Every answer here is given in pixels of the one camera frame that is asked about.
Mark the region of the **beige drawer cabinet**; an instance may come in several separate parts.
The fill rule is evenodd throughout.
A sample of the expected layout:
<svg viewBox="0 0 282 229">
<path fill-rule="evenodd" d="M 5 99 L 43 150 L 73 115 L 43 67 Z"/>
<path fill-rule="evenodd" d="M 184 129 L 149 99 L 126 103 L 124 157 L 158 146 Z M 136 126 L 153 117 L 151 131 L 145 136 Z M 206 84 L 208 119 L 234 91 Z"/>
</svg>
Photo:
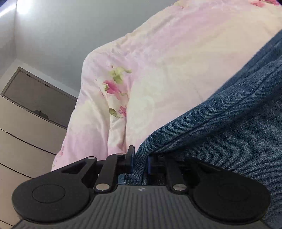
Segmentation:
<svg viewBox="0 0 282 229">
<path fill-rule="evenodd" d="M 18 221 L 11 195 L 19 184 L 51 171 L 66 129 L 1 97 L 1 228 Z"/>
</svg>

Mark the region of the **pink floral duvet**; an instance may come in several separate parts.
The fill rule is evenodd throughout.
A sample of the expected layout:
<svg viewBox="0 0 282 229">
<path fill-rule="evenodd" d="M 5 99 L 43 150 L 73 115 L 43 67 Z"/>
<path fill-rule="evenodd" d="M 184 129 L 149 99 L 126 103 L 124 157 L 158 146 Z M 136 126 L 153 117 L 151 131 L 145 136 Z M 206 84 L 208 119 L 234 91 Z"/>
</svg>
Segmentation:
<svg viewBox="0 0 282 229">
<path fill-rule="evenodd" d="M 208 99 L 280 30 L 277 1 L 178 1 L 95 49 L 52 169 L 139 147 Z"/>
</svg>

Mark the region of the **blue denim jeans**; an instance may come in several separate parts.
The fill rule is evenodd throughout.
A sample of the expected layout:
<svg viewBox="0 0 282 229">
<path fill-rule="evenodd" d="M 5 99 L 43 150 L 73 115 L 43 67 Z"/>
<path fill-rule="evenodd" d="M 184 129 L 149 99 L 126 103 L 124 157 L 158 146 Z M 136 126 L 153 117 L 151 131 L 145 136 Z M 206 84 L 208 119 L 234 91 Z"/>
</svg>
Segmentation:
<svg viewBox="0 0 282 229">
<path fill-rule="evenodd" d="M 147 184 L 147 158 L 161 153 L 262 182 L 271 194 L 264 221 L 281 228 L 281 33 L 206 101 L 153 132 L 121 183 Z"/>
</svg>

